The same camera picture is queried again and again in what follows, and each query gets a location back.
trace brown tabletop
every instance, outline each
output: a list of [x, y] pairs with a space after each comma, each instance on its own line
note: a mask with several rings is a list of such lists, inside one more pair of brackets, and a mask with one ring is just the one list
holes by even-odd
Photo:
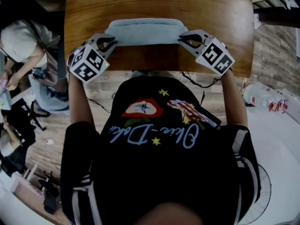
[[[65, 54], [110, 22], [131, 18], [174, 18], [189, 30], [202, 29], [224, 42], [235, 59], [236, 76], [250, 77], [254, 47], [251, 0], [67, 0]], [[110, 70], [210, 72], [179, 45], [116, 47]]]

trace light blue towel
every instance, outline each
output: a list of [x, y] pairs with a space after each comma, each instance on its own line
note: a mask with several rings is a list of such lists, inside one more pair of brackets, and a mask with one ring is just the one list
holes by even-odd
[[136, 18], [115, 20], [105, 33], [115, 37], [117, 46], [178, 44], [179, 36], [188, 29], [176, 19]]

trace black fan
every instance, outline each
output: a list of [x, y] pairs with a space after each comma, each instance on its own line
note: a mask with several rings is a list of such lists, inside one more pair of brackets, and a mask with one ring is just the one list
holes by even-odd
[[239, 225], [247, 225], [253, 223], [265, 212], [269, 205], [272, 191], [271, 181], [269, 175], [262, 166], [258, 165], [258, 170], [262, 187], [260, 198], [250, 207], [244, 218], [239, 222]]

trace black t-shirt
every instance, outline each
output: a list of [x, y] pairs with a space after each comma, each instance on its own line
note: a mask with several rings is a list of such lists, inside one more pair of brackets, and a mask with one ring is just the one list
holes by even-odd
[[[239, 171], [232, 150], [237, 132], [248, 129], [219, 124], [176, 79], [124, 82], [101, 134], [87, 122], [67, 129], [60, 179], [66, 216], [74, 221], [73, 187], [90, 169], [103, 225], [132, 225], [165, 202], [189, 207], [204, 224], [233, 224], [240, 186], [240, 218], [254, 197], [251, 172]], [[240, 154], [258, 176], [249, 131]]]

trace yellow star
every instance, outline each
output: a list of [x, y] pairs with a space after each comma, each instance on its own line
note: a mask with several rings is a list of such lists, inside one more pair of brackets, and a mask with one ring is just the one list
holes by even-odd
[[184, 124], [189, 124], [189, 120], [184, 119], [182, 122], [184, 122]]
[[168, 92], [168, 91], [161, 90], [161, 91], [159, 91], [159, 94], [162, 93], [164, 96], [165, 96], [165, 95], [169, 95], [169, 94], [167, 94], [167, 92]]
[[161, 144], [160, 142], [159, 142], [159, 140], [160, 139], [158, 139], [158, 138], [154, 138], [154, 139], [151, 139], [152, 141], [153, 141], [153, 144], [155, 144], [155, 145], [159, 145], [159, 144]]

